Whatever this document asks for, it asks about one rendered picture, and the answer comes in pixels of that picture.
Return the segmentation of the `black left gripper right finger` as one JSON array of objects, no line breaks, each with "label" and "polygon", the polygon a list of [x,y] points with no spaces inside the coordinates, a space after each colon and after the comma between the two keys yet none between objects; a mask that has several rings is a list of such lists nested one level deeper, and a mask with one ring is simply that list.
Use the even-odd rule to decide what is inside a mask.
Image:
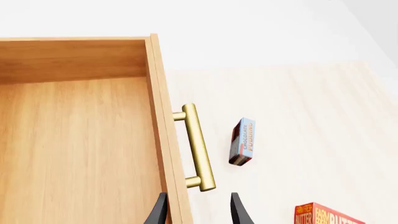
[{"label": "black left gripper right finger", "polygon": [[231,193],[230,210],[233,224],[254,224],[237,192]]}]

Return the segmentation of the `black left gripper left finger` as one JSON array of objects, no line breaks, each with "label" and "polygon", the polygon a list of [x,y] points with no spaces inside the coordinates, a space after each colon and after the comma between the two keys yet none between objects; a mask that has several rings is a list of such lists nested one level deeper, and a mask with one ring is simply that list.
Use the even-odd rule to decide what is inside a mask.
[{"label": "black left gripper left finger", "polygon": [[162,192],[144,224],[165,224],[168,212],[167,193]]}]

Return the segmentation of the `chocolate pudding box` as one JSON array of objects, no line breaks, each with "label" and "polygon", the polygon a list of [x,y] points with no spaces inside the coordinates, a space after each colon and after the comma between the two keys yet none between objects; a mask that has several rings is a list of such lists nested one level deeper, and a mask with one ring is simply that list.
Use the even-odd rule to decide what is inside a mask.
[{"label": "chocolate pudding box", "polygon": [[233,128],[228,160],[230,164],[243,166],[253,158],[255,126],[254,120],[243,117]]}]

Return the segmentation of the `open wooden drawer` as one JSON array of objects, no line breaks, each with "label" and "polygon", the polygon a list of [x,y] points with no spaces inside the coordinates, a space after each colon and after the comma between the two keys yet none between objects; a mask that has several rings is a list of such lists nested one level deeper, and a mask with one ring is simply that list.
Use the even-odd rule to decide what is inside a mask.
[{"label": "open wooden drawer", "polygon": [[0,224],[193,224],[159,38],[0,38]]}]

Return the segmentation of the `red butter box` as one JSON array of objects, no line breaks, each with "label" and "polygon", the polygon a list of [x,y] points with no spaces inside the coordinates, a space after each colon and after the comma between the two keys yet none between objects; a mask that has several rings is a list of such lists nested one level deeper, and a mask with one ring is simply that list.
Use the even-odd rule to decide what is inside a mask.
[{"label": "red butter box", "polygon": [[295,207],[294,224],[366,224],[318,203]]}]

